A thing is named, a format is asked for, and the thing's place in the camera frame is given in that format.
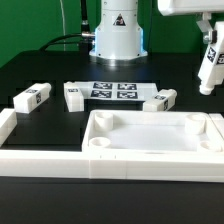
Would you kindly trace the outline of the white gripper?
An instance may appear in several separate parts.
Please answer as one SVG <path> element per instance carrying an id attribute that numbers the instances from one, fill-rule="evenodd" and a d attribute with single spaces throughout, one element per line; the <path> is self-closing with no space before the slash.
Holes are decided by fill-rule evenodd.
<path id="1" fill-rule="evenodd" d="M 163 16 L 196 14 L 197 25 L 203 33 L 205 44 L 217 41 L 217 31 L 210 24 L 210 13 L 224 12 L 224 0 L 157 0 L 158 10 Z"/>

